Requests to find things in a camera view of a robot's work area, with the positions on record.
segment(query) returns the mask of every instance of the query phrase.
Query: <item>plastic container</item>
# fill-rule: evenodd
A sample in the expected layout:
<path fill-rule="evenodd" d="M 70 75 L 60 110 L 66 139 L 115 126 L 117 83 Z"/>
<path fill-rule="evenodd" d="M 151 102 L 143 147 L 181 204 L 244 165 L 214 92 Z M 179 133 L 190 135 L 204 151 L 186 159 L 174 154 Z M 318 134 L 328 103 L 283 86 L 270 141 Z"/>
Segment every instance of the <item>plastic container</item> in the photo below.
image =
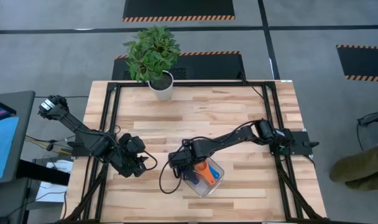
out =
<path fill-rule="evenodd" d="M 183 181 L 189 185 L 200 197 L 212 194 L 222 182 L 224 170 L 211 158 L 202 164 L 195 165 L 192 172 L 183 173 Z"/>

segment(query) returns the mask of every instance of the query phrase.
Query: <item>gray floor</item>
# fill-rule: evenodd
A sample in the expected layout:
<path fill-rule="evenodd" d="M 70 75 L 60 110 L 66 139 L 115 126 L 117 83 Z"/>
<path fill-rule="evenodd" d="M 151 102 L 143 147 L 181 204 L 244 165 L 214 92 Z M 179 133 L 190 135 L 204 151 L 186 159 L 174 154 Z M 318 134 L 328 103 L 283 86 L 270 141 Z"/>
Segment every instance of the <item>gray floor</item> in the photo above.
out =
<path fill-rule="evenodd" d="M 158 22 L 167 26 L 260 26 L 256 0 L 233 0 L 235 21 Z M 264 0 L 270 26 L 378 24 L 378 0 Z M 120 0 L 1 0 L 0 30 L 148 27 L 121 23 Z M 248 78 L 272 79 L 262 31 L 174 32 L 184 52 L 240 50 Z M 93 80 L 110 80 L 113 59 L 126 53 L 133 34 L 0 35 L 0 93 L 34 90 L 37 95 L 87 95 Z M 360 151 L 356 118 L 378 111 L 378 83 L 344 79 L 336 44 L 378 45 L 378 30 L 271 31 L 281 79 L 293 80 L 305 127 L 315 148 L 316 172 L 332 220 L 378 223 L 378 191 L 349 190 L 329 180 L 338 159 Z M 37 138 L 71 135 L 58 122 L 36 115 L 28 134 Z M 83 118 L 86 99 L 69 99 Z M 378 141 L 378 126 L 361 130 L 364 148 Z M 41 158 L 43 149 L 25 144 L 22 158 Z M 52 222 L 61 207 L 30 213 L 29 223 Z"/>

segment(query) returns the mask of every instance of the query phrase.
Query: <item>orange toy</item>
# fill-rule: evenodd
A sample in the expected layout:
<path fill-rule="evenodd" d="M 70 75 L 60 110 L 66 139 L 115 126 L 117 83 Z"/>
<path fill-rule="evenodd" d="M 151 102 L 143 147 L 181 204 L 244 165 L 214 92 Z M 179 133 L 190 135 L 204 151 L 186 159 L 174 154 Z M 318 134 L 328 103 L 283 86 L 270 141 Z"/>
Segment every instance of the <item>orange toy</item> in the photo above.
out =
<path fill-rule="evenodd" d="M 202 175 L 207 180 L 208 184 L 215 184 L 215 178 L 208 167 L 207 161 L 196 164 L 195 171 L 196 173 Z"/>

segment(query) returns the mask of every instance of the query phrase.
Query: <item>potted plant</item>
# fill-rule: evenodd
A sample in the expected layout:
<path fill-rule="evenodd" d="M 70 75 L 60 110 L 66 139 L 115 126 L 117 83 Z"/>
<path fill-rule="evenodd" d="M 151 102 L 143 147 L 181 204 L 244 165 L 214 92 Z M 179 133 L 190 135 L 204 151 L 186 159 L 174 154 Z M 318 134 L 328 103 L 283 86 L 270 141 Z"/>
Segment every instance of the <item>potted plant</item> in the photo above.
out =
<path fill-rule="evenodd" d="M 127 65 L 131 79 L 148 82 L 158 100 L 168 100 L 172 96 L 173 76 L 168 70 L 177 62 L 180 53 L 179 45 L 165 28 L 139 31 L 137 42 L 124 44 L 128 46 Z"/>

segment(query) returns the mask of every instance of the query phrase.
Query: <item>person's leg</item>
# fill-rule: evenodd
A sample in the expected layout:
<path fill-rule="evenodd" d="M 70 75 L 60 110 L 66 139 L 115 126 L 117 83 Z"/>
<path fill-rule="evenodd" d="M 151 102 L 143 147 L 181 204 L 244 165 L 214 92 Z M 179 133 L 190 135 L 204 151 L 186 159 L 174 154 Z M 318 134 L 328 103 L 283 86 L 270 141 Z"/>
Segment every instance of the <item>person's leg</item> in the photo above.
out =
<path fill-rule="evenodd" d="M 356 190 L 378 190 L 378 172 L 368 177 L 358 180 L 345 182 L 346 186 L 350 189 Z"/>
<path fill-rule="evenodd" d="M 330 173 L 330 179 L 335 182 L 347 182 L 376 172 L 378 172 L 378 146 L 337 161 Z"/>

